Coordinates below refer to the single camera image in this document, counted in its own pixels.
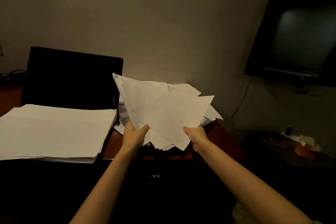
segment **brown desk surface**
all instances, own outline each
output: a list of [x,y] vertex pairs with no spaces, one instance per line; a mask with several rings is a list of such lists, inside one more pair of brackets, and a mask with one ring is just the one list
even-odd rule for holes
[[[14,107],[20,106],[22,85],[0,86],[0,116],[9,112]],[[204,126],[210,141],[220,147],[234,159],[247,158],[240,146],[233,141],[229,134],[222,128],[218,121],[213,121]],[[123,136],[115,129],[105,142],[103,147],[103,159],[113,159],[120,150]],[[181,151],[174,147],[168,151],[156,150],[153,146],[144,146],[139,154],[143,159],[195,159],[199,155],[189,145],[186,150]]]

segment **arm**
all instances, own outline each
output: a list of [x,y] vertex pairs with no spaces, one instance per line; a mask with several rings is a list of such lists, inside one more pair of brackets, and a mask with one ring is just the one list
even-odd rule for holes
[[143,145],[148,125],[136,130],[131,122],[125,126],[120,151],[88,195],[70,224],[108,223],[128,166]]
[[258,223],[313,223],[291,202],[210,142],[202,127],[183,127],[183,131],[193,142],[194,150]]

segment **stack of paper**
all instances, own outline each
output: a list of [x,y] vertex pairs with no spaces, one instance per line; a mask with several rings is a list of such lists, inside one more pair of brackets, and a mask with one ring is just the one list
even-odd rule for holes
[[141,82],[114,74],[126,112],[120,114],[115,129],[123,134],[128,120],[135,128],[149,124],[144,145],[169,150],[176,146],[185,150],[190,140],[182,127],[205,125],[222,117],[210,105],[214,96],[201,94],[189,84],[171,85],[164,82]]
[[115,118],[115,110],[14,108],[0,117],[0,160],[93,163]]

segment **black electronic device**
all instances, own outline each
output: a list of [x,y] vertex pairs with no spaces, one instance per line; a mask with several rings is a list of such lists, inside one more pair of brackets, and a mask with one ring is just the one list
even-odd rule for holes
[[336,86],[336,0],[269,0],[245,74]]
[[21,105],[117,109],[122,69],[122,58],[32,47]]

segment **television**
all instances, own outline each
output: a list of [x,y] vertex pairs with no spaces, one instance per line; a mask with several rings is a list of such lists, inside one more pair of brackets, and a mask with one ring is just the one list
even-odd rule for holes
[[336,0],[269,0],[245,74],[336,86]]

